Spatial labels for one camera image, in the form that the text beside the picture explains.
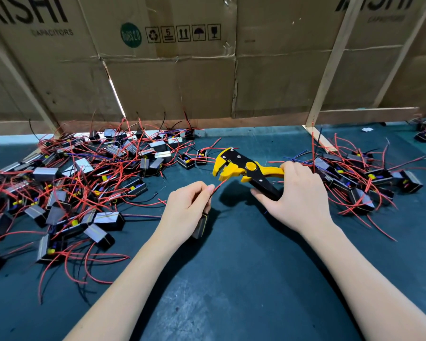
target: hand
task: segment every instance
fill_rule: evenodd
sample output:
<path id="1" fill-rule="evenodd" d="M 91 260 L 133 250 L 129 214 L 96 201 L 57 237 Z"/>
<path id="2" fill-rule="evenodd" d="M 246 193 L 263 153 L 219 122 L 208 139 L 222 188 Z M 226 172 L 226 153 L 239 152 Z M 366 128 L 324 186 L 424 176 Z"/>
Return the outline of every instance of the hand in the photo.
<path id="1" fill-rule="evenodd" d="M 153 236 L 166 246 L 182 245 L 193 234 L 202 212 L 210 211 L 213 190 L 214 184 L 198 181 L 171 192 Z"/>
<path id="2" fill-rule="evenodd" d="M 336 227 L 320 176 L 313 174 L 309 167 L 291 161 L 282 164 L 281 168 L 284 171 L 284 193 L 278 201 L 251 189 L 267 211 L 303 236 L 319 233 L 325 227 Z"/>

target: forearm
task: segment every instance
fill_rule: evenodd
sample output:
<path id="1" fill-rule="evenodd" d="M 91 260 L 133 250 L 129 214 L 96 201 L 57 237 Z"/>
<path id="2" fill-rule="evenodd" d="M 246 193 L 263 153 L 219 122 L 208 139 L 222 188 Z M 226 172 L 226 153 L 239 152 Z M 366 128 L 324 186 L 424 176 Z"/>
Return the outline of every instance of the forearm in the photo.
<path id="1" fill-rule="evenodd" d="M 335 225 L 304 235 L 341 289 L 368 340 L 426 340 L 426 315 L 392 285 Z"/>
<path id="2" fill-rule="evenodd" d="M 175 251 L 153 235 L 65 341 L 128 341 L 159 274 Z"/>

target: yellow adjustment knob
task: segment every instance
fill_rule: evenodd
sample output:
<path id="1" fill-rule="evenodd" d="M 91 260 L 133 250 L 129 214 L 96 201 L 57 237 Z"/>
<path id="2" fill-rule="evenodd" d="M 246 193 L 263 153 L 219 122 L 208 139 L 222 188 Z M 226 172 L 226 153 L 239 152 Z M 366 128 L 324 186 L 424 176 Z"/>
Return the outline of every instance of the yellow adjustment knob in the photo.
<path id="1" fill-rule="evenodd" d="M 255 171 L 257 169 L 257 165 L 252 161 L 246 163 L 246 169 L 249 171 Z"/>

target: person's left hand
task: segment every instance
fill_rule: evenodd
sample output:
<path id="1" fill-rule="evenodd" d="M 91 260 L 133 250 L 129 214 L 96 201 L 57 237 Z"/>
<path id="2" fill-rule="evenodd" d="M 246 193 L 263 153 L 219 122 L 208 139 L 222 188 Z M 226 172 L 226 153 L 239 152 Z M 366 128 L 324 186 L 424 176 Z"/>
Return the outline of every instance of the person's left hand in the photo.
<path id="1" fill-rule="evenodd" d="M 171 192 L 153 236 L 166 246 L 182 245 L 193 234 L 202 212 L 210 211 L 213 190 L 214 184 L 198 181 Z"/>

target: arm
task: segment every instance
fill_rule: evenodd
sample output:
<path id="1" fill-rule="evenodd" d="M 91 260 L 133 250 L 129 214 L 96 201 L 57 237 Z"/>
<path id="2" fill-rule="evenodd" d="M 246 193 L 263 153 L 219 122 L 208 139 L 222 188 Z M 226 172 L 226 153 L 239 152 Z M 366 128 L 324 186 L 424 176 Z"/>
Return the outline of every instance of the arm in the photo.
<path id="1" fill-rule="evenodd" d="M 214 185 L 192 183 L 169 195 L 161 221 L 117 280 L 82 317 L 65 341 L 128 341 L 165 265 L 210 209 Z"/>
<path id="2" fill-rule="evenodd" d="M 331 219 L 318 174 L 286 162 L 284 194 L 272 201 L 252 190 L 268 212 L 299 232 L 319 255 L 341 289 L 368 340 L 426 340 L 426 315 L 392 285 Z"/>

